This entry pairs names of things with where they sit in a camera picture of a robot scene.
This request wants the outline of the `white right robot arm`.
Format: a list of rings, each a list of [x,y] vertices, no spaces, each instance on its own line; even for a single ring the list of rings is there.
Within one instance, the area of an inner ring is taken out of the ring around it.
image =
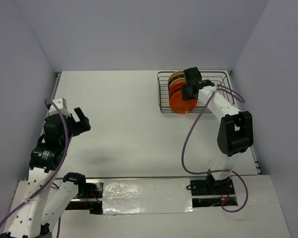
[[[236,174],[232,169],[236,162],[236,154],[244,153],[253,145],[253,119],[248,111],[241,111],[231,104],[221,91],[230,94],[236,100],[244,103],[244,98],[234,90],[222,84],[214,84],[210,80],[203,80],[197,67],[183,71],[186,84],[181,86],[182,98],[186,102],[197,99],[204,103],[204,107],[193,122],[185,139],[181,152],[181,165],[185,172],[191,175],[207,175],[212,177],[207,180],[206,188],[211,194],[222,190],[225,181],[231,174]],[[185,149],[191,133],[198,120],[209,109],[220,122],[217,145],[219,158],[206,172],[193,172],[186,168],[184,162]]]

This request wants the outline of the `yellow patterned dark plate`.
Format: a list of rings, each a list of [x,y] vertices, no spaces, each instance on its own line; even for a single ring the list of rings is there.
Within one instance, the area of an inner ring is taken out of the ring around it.
[[[182,102],[183,101],[183,96],[182,96],[182,91],[181,89],[175,89],[169,94],[169,101],[170,102]]]

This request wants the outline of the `cream plate with black spot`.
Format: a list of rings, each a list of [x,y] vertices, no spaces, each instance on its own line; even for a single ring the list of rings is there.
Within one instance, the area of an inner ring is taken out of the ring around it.
[[[170,84],[169,87],[172,87],[173,85],[177,84],[177,83],[186,83],[185,78],[177,78],[174,79]]]

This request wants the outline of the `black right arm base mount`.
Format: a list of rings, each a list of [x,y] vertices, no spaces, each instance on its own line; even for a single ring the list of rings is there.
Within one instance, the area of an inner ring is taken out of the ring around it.
[[[215,180],[212,176],[207,176],[206,179],[191,180],[186,189],[191,191],[192,196],[235,194],[232,179],[229,177]]]

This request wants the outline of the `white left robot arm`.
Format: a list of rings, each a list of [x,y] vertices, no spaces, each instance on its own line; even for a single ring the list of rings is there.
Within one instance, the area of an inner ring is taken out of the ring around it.
[[[63,177],[52,200],[48,200],[71,139],[91,129],[89,119],[81,108],[74,111],[78,121],[66,108],[49,108],[43,134],[31,152],[23,201],[8,214],[9,217],[15,215],[15,218],[6,232],[0,232],[0,238],[51,238],[54,227],[60,226],[60,218],[71,199],[86,195],[85,176],[69,172]]]

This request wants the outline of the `orange plate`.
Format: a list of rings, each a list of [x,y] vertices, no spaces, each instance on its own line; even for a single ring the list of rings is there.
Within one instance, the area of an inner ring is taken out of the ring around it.
[[[175,89],[180,88],[182,85],[185,85],[185,84],[187,84],[187,83],[186,82],[179,82],[179,83],[174,84],[172,87],[170,87],[169,94],[171,92],[173,92]]]
[[[185,114],[191,112],[197,105],[197,100],[169,102],[169,106],[174,113]]]

